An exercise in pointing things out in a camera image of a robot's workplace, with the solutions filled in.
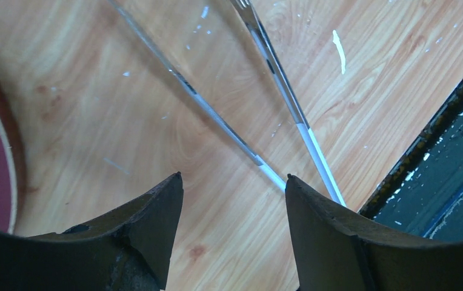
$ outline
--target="white rim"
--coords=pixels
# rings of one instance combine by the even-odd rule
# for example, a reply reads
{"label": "white rim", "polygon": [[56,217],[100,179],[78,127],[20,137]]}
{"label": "white rim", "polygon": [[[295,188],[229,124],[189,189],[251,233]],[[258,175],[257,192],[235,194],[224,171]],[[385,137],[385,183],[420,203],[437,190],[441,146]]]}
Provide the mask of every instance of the white rim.
{"label": "white rim", "polygon": [[5,150],[5,156],[7,158],[8,175],[10,176],[10,221],[8,222],[7,232],[12,234],[14,232],[14,226],[16,224],[18,188],[16,180],[16,168],[14,165],[14,156],[12,155],[12,150],[6,133],[7,132],[5,131],[5,127],[3,126],[3,123],[0,119],[0,138],[3,143],[3,148]]}

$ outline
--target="paint splatter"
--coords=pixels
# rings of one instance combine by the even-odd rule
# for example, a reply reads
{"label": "paint splatter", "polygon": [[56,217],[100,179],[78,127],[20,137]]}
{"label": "paint splatter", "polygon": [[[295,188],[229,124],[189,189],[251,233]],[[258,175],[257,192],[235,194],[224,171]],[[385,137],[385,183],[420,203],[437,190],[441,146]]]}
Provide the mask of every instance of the paint splatter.
{"label": "paint splatter", "polygon": [[411,171],[410,173],[408,173],[407,177],[405,178],[405,181],[411,180],[411,178],[413,177],[413,174],[415,174],[415,171]]}
{"label": "paint splatter", "polygon": [[342,47],[341,39],[339,38],[339,35],[337,34],[337,31],[335,29],[333,30],[333,43],[335,44],[335,46],[337,46],[337,50],[339,51],[339,56],[341,57],[341,72],[342,74],[344,74],[345,73],[344,48]]}
{"label": "paint splatter", "polygon": [[201,13],[201,18],[205,19],[208,15],[208,6],[203,7],[203,12]]}
{"label": "paint splatter", "polygon": [[130,174],[130,172],[126,171],[126,170],[123,169],[121,166],[117,165],[115,162],[113,162],[113,161],[111,161],[111,160],[109,160],[109,159],[107,159],[107,158],[104,158],[103,160],[104,160],[105,162],[107,162],[107,163],[113,165],[114,167],[116,167],[117,169],[119,169],[120,171],[122,171],[123,173],[125,173],[126,175],[129,175],[129,174]]}

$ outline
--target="fork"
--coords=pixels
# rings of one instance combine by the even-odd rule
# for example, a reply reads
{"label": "fork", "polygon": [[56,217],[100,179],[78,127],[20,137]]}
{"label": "fork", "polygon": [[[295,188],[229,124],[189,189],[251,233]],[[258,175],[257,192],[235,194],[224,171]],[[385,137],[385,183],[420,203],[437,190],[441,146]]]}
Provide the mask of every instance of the fork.
{"label": "fork", "polygon": [[255,8],[253,8],[253,4],[251,4],[250,0],[230,0],[230,2],[242,18],[242,21],[251,33],[260,54],[264,57],[267,66],[271,70],[275,83],[285,99],[285,103],[287,104],[290,114],[292,115],[292,118],[303,137],[303,141],[305,142],[305,145],[310,152],[310,156],[312,157],[313,162],[324,181],[326,189],[330,193],[331,199],[346,207],[339,187],[331,174],[330,167],[326,162],[324,154],[317,143],[315,135],[313,134],[310,124],[308,123],[298,100],[296,99],[294,91],[292,90],[292,87],[290,87],[287,75],[285,74],[285,71],[283,71],[282,65],[276,56],[275,49],[267,36],[267,32],[265,31],[262,22],[256,14]]}
{"label": "fork", "polygon": [[189,82],[182,76],[175,66],[165,57],[158,46],[146,34],[141,26],[135,21],[133,16],[121,7],[115,0],[108,0],[115,10],[125,19],[130,28],[133,30],[142,42],[153,52],[153,54],[162,62],[164,67],[178,80],[180,85],[185,89],[192,100],[208,114],[211,119],[239,146],[239,148],[257,165],[262,172],[283,192],[285,192],[285,181],[257,154],[212,108],[212,106],[192,87]]}

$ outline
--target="wood grain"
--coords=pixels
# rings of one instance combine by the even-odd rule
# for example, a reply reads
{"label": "wood grain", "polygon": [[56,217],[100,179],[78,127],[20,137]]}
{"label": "wood grain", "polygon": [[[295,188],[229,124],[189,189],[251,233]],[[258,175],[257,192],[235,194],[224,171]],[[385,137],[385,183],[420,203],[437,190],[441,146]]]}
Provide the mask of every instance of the wood grain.
{"label": "wood grain", "polygon": [[[326,193],[231,4],[122,3],[278,173]],[[463,1],[254,4],[357,210],[463,77]],[[65,230],[181,171],[185,200],[167,290],[297,288],[282,193],[106,1],[0,1],[0,80],[29,167],[18,234]]]}

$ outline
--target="circular edge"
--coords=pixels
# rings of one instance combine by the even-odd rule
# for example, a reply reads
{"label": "circular edge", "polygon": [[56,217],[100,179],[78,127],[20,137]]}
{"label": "circular edge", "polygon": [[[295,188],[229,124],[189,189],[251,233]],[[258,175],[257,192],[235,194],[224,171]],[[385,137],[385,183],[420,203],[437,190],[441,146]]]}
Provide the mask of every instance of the circular edge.
{"label": "circular edge", "polygon": [[12,187],[12,209],[7,232],[14,232],[21,201],[26,191],[26,164],[24,146],[21,141],[18,124],[12,114],[10,106],[0,88],[0,137],[5,147],[7,164]]}

